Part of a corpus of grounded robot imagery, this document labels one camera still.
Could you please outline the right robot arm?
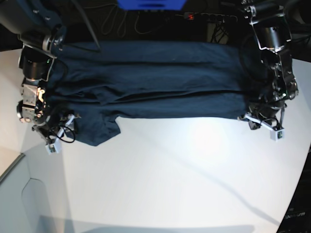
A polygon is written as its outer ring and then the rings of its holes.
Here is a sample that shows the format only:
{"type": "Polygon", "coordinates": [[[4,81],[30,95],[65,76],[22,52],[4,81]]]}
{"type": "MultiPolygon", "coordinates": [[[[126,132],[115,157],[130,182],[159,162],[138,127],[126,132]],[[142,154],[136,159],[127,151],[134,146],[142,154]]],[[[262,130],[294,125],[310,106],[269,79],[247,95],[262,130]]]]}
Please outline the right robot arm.
{"type": "Polygon", "coordinates": [[[22,99],[17,117],[30,123],[45,141],[47,149],[57,151],[60,142],[87,142],[79,114],[63,104],[50,102],[48,82],[66,46],[67,27],[52,0],[2,0],[0,23],[22,43],[18,67],[23,74],[22,99]]]}

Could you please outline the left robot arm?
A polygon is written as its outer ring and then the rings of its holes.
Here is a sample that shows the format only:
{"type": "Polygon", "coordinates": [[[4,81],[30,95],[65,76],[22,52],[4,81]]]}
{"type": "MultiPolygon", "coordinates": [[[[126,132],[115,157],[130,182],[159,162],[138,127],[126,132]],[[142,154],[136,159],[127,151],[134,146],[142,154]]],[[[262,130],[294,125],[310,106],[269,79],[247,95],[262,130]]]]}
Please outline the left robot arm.
{"type": "Polygon", "coordinates": [[[311,34],[310,25],[290,16],[299,3],[298,0],[242,0],[238,7],[253,31],[252,38],[268,74],[265,80],[255,80],[262,88],[241,116],[252,130],[265,127],[273,133],[283,132],[286,102],[299,94],[292,68],[292,35],[311,34]]]}

